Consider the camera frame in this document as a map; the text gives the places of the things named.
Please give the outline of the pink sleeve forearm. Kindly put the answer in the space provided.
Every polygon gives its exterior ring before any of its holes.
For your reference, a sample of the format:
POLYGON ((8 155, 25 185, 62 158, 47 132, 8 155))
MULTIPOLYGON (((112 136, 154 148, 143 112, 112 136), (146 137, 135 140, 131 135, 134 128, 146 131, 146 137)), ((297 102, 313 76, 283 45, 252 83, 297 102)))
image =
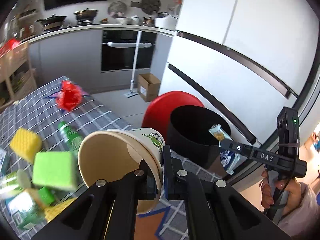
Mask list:
POLYGON ((278 226, 292 239, 319 239, 319 204, 308 184, 292 180, 287 185, 287 205, 278 226))

